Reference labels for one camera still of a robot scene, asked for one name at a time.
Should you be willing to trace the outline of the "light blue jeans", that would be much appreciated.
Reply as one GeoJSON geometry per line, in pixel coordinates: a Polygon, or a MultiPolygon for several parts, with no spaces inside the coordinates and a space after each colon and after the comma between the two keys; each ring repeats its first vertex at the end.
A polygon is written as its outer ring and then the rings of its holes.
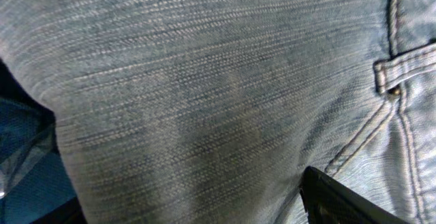
{"type": "Polygon", "coordinates": [[[1,0],[90,223],[304,223],[314,166],[435,222],[435,0],[1,0]]]}

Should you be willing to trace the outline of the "teal garment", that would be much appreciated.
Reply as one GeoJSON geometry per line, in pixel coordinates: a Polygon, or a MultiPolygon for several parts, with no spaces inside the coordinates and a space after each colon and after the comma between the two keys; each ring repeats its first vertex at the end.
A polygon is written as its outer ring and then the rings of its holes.
{"type": "Polygon", "coordinates": [[[32,223],[76,197],[44,108],[1,99],[1,222],[32,223]]]}

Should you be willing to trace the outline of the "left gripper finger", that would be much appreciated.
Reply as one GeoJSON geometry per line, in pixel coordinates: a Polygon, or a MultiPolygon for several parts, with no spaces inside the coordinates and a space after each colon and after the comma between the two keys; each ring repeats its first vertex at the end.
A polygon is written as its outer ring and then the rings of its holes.
{"type": "Polygon", "coordinates": [[[310,224],[407,224],[315,167],[304,170],[300,195],[310,224]]]}

